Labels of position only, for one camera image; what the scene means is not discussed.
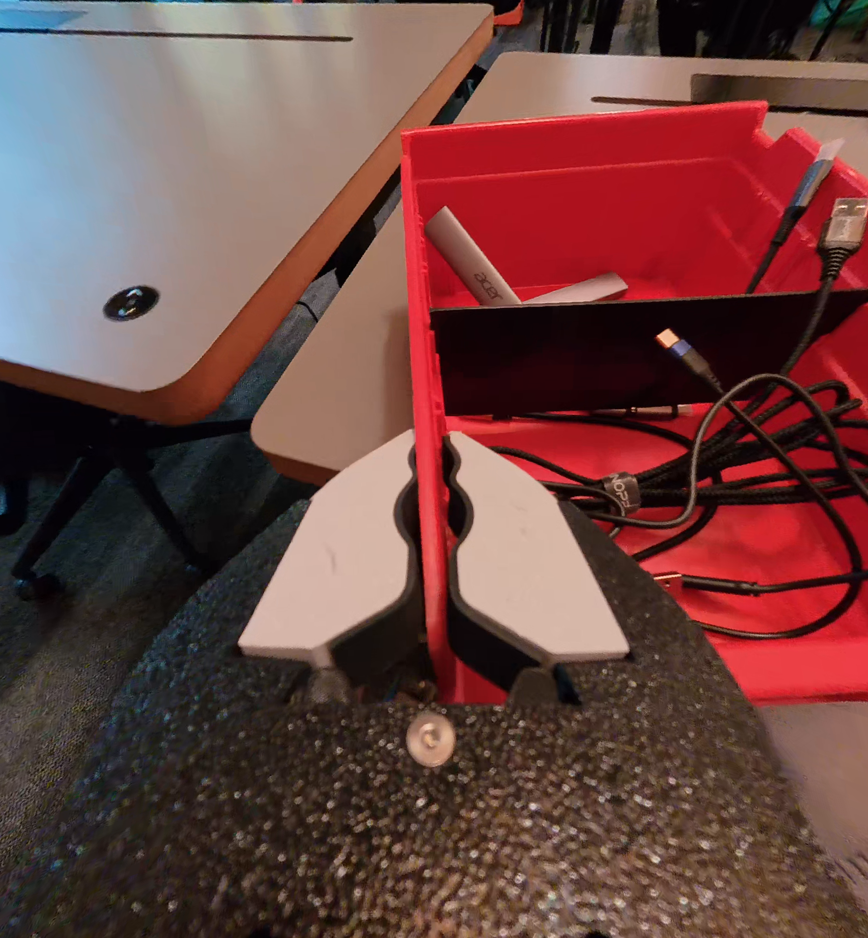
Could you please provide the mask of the black bin divider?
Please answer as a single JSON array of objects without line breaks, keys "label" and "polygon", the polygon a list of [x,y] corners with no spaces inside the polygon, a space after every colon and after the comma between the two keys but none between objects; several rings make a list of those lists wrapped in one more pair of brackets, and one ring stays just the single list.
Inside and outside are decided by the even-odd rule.
[{"label": "black bin divider", "polygon": [[780,370],[815,291],[430,311],[428,384],[415,399],[444,416],[524,416],[716,399],[655,340],[671,329],[722,388]]}]

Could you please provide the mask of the grey usb hub printed logo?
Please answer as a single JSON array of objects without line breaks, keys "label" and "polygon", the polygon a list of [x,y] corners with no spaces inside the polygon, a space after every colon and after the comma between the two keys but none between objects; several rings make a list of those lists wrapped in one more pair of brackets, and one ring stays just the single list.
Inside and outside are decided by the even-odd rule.
[{"label": "grey usb hub printed logo", "polygon": [[480,306],[521,306],[522,300],[449,207],[441,207],[428,220],[425,232],[433,247]]}]

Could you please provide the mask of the red plastic bin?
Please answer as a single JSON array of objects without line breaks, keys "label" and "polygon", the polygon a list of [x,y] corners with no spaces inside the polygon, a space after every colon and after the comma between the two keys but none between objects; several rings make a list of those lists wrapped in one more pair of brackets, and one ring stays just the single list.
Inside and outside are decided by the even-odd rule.
[{"label": "red plastic bin", "polygon": [[[451,125],[403,134],[402,185],[410,362],[428,384],[430,311],[480,306],[428,240],[425,226],[447,206],[522,300],[606,273],[627,292],[598,302],[745,295],[748,278],[780,222],[791,190],[816,156],[801,130],[777,140],[763,129],[761,103],[688,105],[557,119]],[[800,221],[798,234],[767,286],[755,294],[815,291],[815,307],[778,374],[814,388],[832,414],[850,466],[868,486],[868,180],[839,160]],[[508,691],[464,665],[447,634],[448,563],[458,523],[449,518],[450,464],[444,437],[463,432],[538,480],[571,485],[562,467],[602,479],[616,507],[665,521],[682,506],[643,495],[643,475],[682,463],[687,441],[717,401],[531,413],[444,416],[415,399],[420,544],[428,647],[440,694],[449,703],[494,703]],[[829,439],[819,436],[792,460],[832,494],[832,507],[863,499],[836,472]],[[791,487],[775,459],[721,472],[727,484],[767,477]],[[666,590],[634,554],[681,533],[624,528],[610,539],[606,522],[584,544],[601,588],[617,562]],[[690,616],[683,608],[683,616]],[[835,700],[868,693],[868,593],[839,626],[804,640],[727,641],[694,625],[721,652],[745,694],[760,701]]]}]

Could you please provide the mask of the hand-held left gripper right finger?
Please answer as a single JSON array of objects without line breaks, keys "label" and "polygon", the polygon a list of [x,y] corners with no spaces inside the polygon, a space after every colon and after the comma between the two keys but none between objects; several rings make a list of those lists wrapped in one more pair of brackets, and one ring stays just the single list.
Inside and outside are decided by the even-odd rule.
[{"label": "hand-held left gripper right finger", "polygon": [[618,661],[630,644],[584,544],[599,529],[538,480],[463,432],[444,437],[449,518],[449,645],[509,692],[527,671]]}]

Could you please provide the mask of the round black desk grommet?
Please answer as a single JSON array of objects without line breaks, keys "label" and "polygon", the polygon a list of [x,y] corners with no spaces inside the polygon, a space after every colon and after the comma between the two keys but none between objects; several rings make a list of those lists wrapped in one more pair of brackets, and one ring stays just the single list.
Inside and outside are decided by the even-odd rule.
[{"label": "round black desk grommet", "polygon": [[160,299],[157,288],[135,285],[113,294],[103,306],[103,315],[110,322],[133,322],[149,313]]}]

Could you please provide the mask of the braided cable orange plugs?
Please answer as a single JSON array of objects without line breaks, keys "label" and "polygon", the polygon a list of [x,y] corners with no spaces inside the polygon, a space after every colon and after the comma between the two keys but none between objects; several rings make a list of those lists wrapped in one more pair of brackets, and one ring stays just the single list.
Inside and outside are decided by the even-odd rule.
[{"label": "braided cable orange plugs", "polygon": [[678,537],[634,554],[697,625],[727,641],[804,640],[868,593],[868,505],[702,510]]}]

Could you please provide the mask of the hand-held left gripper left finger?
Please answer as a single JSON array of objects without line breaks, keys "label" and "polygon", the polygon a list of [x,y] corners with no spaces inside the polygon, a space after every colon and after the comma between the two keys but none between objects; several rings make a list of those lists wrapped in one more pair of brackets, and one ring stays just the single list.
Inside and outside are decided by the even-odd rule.
[{"label": "hand-held left gripper left finger", "polygon": [[425,627],[415,435],[407,430],[311,499],[239,640],[241,653],[365,685],[403,663]]}]

